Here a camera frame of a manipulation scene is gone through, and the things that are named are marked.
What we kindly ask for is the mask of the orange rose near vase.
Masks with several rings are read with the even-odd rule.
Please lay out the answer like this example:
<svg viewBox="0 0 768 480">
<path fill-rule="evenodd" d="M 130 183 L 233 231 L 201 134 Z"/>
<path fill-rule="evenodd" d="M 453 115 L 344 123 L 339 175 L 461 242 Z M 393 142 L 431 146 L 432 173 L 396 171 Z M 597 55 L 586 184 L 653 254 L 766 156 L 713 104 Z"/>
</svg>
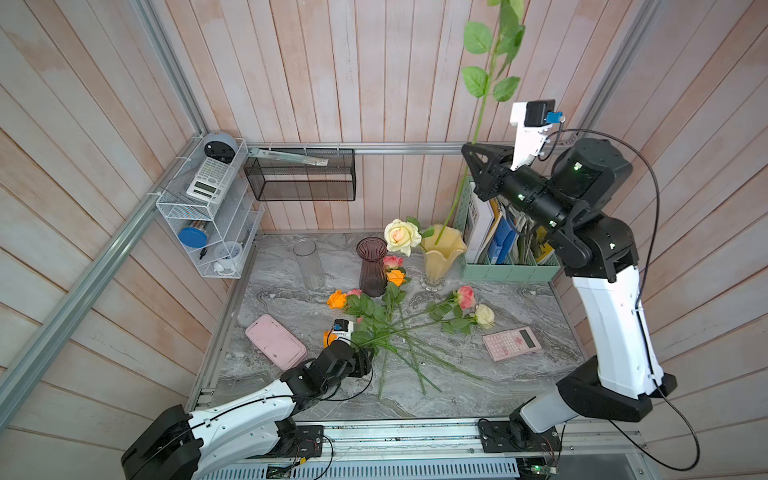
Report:
<svg viewBox="0 0 768 480">
<path fill-rule="evenodd" d="M 400 316 L 399 326 L 400 327 L 404 327 L 406 325 L 407 319 L 406 319 L 405 314 L 403 313 L 403 308 L 402 308 L 401 303 L 403 302 L 403 300 L 404 300 L 404 298 L 406 296 L 406 293 L 404 292 L 402 285 L 403 284 L 407 284 L 410 281 L 410 279 L 407 277 L 407 275 L 405 273 L 405 270 L 403 268 L 395 268 L 395 269 L 388 270 L 387 271 L 387 279 L 388 279 L 389 282 L 393 283 L 399 289 L 399 293 L 397 295 L 397 298 L 398 298 L 397 306 L 398 306 L 398 311 L 399 311 L 399 316 Z M 412 342 L 411 342 L 411 340 L 410 340 L 410 338 L 408 336 L 404 337 L 404 341 L 405 341 L 405 343 L 408 346 L 408 351 L 410 352 L 410 356 L 411 356 L 412 367 L 413 367 L 414 371 L 416 372 L 416 374 L 418 376 L 418 380 L 419 380 L 419 384 L 420 384 L 420 387 L 421 387 L 422 394 L 425 395 L 426 394 L 426 388 L 425 388 L 425 384 L 424 384 L 424 376 L 422 375 L 420 367 L 418 366 L 418 362 L 417 362 L 417 359 L 416 359 L 416 356 L 415 356 L 415 353 L 414 353 L 414 350 L 413 350 L 413 344 L 412 344 Z"/>
</svg>

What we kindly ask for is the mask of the paper strip on basket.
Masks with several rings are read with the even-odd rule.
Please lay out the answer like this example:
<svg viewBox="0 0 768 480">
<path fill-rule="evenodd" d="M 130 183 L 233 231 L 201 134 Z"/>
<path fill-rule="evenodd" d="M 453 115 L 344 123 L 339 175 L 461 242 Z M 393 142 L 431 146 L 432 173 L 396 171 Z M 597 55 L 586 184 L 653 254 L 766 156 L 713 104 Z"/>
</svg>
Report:
<svg viewBox="0 0 768 480">
<path fill-rule="evenodd" d="M 325 158 L 294 154 L 288 152 L 280 152 L 276 150 L 265 150 L 260 148 L 251 148 L 248 153 L 249 157 L 260 158 L 265 160 L 275 160 L 281 162 L 298 163 L 302 165 L 325 167 L 328 165 L 329 160 Z"/>
</svg>

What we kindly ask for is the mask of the yellow magazine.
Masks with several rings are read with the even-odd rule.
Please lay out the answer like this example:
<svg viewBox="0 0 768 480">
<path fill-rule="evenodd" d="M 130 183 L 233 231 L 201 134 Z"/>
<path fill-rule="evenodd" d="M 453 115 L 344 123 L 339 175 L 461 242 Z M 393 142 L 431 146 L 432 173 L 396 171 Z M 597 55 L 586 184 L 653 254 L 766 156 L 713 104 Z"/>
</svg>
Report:
<svg viewBox="0 0 768 480">
<path fill-rule="evenodd" d="M 544 264 L 554 254 L 554 248 L 547 241 L 547 234 L 546 229 L 538 227 L 532 241 L 531 252 L 536 265 Z"/>
</svg>

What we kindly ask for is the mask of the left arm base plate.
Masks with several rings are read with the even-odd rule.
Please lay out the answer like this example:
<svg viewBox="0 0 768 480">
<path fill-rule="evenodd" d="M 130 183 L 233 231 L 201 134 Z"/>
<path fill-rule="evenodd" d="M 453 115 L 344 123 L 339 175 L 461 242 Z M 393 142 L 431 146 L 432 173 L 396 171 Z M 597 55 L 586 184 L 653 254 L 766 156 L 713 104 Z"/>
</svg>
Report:
<svg viewBox="0 0 768 480">
<path fill-rule="evenodd" d="M 324 427 L 277 422 L 278 441 L 265 458 L 315 458 L 322 455 Z"/>
</svg>

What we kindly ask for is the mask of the yellow ruffled vase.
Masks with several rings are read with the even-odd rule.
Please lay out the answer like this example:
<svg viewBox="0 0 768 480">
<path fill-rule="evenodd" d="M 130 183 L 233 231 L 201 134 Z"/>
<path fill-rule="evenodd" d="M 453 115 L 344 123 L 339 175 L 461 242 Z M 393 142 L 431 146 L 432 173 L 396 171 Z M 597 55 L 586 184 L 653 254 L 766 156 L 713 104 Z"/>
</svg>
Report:
<svg viewBox="0 0 768 480">
<path fill-rule="evenodd" d="M 420 284 L 429 292 L 440 291 L 444 286 L 444 277 L 453 263 L 467 251 L 467 245 L 459 230 L 435 224 L 433 234 L 422 240 L 422 247 L 424 273 Z"/>
</svg>

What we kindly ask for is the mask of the purple glass vase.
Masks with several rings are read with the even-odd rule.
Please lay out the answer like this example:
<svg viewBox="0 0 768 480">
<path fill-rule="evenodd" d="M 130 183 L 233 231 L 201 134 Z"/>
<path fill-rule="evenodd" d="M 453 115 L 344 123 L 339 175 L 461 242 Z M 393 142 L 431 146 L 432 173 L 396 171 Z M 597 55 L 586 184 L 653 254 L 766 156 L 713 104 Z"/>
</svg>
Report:
<svg viewBox="0 0 768 480">
<path fill-rule="evenodd" d="M 362 261 L 359 288 L 369 297 L 382 296 L 388 283 L 383 265 L 387 243 L 378 237 L 366 237 L 358 242 L 356 252 Z"/>
</svg>

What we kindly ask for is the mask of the mint green file organizer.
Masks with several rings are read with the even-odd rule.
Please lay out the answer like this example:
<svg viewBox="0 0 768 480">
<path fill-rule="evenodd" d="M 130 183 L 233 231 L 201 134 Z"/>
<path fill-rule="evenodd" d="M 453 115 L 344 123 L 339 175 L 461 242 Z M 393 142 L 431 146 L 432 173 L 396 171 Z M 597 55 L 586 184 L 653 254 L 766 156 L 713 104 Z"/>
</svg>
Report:
<svg viewBox="0 0 768 480">
<path fill-rule="evenodd" d="M 453 228 L 462 233 L 467 223 L 468 205 L 473 193 L 474 183 L 466 178 L 462 184 L 462 194 L 459 200 Z M 561 265 L 555 254 L 541 265 L 536 265 L 531 252 L 531 244 L 535 237 L 533 221 L 514 210 L 511 206 L 498 200 L 491 200 L 494 221 L 488 231 L 484 248 L 476 264 L 468 264 L 465 254 L 460 257 L 462 279 L 465 281 L 530 281 L 549 282 L 561 270 Z M 501 265 L 491 265 L 487 259 L 487 250 L 493 238 L 496 227 L 502 217 L 507 217 L 518 231 L 517 239 L 512 245 L 509 255 Z"/>
</svg>

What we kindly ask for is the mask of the round grey alarm clock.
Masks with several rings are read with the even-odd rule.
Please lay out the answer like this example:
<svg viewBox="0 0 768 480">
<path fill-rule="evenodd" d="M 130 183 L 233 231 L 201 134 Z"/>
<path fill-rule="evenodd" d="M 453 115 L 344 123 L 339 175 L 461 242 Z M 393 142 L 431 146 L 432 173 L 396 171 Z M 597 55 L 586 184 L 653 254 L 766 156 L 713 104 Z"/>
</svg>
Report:
<svg viewBox="0 0 768 480">
<path fill-rule="evenodd" d="M 231 164 L 237 150 L 237 141 L 227 133 L 213 132 L 203 138 L 205 156 L 221 163 Z"/>
</svg>

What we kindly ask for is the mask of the blue lid jar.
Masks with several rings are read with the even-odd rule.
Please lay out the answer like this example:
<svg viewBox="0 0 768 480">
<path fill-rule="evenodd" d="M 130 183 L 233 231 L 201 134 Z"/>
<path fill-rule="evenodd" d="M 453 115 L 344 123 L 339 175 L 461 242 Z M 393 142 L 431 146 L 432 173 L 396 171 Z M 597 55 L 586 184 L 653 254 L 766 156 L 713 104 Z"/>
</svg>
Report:
<svg viewBox="0 0 768 480">
<path fill-rule="evenodd" d="M 185 247 L 200 249 L 208 244 L 207 227 L 205 220 L 190 220 L 179 230 L 177 237 Z"/>
</svg>

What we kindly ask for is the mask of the orange rose lower left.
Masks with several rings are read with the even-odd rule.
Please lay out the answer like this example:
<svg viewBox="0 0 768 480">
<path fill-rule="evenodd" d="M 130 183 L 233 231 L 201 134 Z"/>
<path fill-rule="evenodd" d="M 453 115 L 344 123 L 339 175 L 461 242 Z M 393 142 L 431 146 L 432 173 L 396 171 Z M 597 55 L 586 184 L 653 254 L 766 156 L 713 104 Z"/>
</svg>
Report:
<svg viewBox="0 0 768 480">
<path fill-rule="evenodd" d="M 394 355 L 416 373 L 422 389 L 425 389 L 424 384 L 428 383 L 433 388 L 440 391 L 440 388 L 425 375 L 422 368 L 422 364 L 424 362 L 431 362 L 443 369 L 446 369 L 447 371 L 482 381 L 480 376 L 462 369 L 457 365 L 449 362 L 447 359 L 434 354 L 420 339 L 413 338 L 412 336 L 406 335 L 405 333 L 401 335 L 401 338 L 405 342 L 408 354 L 402 353 L 395 346 L 393 346 L 387 338 L 384 337 L 372 344 L 362 345 L 355 343 L 353 339 L 345 332 L 334 331 L 326 331 L 324 333 L 324 348 L 330 349 L 331 347 L 346 345 L 351 349 L 351 359 L 348 361 L 348 363 L 351 365 L 350 371 L 348 373 L 349 377 L 357 378 L 364 377 L 366 375 L 373 376 L 375 358 L 379 353 L 382 353 L 380 373 L 381 380 L 385 379 L 385 373 L 387 370 L 386 364 L 389 355 Z"/>
</svg>

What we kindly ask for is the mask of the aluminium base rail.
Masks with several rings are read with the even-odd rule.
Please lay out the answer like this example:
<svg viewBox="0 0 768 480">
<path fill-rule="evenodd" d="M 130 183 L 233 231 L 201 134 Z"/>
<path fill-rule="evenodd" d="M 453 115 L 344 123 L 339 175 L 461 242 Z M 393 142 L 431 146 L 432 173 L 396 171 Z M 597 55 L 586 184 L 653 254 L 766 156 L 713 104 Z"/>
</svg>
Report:
<svg viewBox="0 0 768 480">
<path fill-rule="evenodd" d="M 216 467 L 208 479 L 657 479 L 605 422 L 572 420 L 530 451 L 488 452 L 502 418 L 304 422 L 319 431 L 292 451 Z"/>
</svg>

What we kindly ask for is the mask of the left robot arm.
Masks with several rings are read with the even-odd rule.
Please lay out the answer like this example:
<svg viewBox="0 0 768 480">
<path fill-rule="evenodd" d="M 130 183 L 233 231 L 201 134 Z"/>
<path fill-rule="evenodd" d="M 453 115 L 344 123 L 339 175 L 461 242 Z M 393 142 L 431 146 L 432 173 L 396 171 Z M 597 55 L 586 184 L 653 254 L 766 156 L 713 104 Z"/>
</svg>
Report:
<svg viewBox="0 0 768 480">
<path fill-rule="evenodd" d="M 370 374 L 373 356 L 372 348 L 339 339 L 249 395 L 192 412 L 169 407 L 123 453 L 124 476 L 200 479 L 248 457 L 296 451 L 292 417 L 333 400 L 346 378 Z"/>
</svg>

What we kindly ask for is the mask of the blue folder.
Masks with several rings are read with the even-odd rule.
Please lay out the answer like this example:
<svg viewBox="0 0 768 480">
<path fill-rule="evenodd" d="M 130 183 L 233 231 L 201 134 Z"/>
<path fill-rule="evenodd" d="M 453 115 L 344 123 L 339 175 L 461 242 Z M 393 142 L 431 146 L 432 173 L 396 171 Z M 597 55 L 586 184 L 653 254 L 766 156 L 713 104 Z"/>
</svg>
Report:
<svg viewBox="0 0 768 480">
<path fill-rule="evenodd" d="M 518 231 L 513 221 L 502 217 L 487 250 L 487 259 L 491 265 L 501 265 L 507 259 L 510 249 L 517 239 Z"/>
</svg>

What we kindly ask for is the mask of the white desk calculator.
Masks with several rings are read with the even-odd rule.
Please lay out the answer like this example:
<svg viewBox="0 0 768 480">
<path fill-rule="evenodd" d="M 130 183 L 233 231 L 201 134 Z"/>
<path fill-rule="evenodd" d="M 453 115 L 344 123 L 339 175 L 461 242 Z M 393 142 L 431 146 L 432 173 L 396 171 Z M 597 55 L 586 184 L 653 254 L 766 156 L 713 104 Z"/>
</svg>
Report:
<svg viewBox="0 0 768 480">
<path fill-rule="evenodd" d="M 220 204 L 235 177 L 235 168 L 211 157 L 206 157 L 186 190 L 190 198 Z"/>
</svg>

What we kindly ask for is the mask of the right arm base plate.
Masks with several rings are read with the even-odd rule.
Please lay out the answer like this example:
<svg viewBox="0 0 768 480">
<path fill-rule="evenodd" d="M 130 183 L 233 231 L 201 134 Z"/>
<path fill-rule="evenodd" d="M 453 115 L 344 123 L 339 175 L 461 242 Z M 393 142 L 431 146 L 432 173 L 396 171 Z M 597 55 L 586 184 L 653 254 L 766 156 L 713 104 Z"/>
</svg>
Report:
<svg viewBox="0 0 768 480">
<path fill-rule="evenodd" d="M 491 421 L 486 418 L 480 418 L 476 426 L 484 453 L 558 453 L 562 446 L 555 428 L 535 433 L 517 420 Z"/>
</svg>

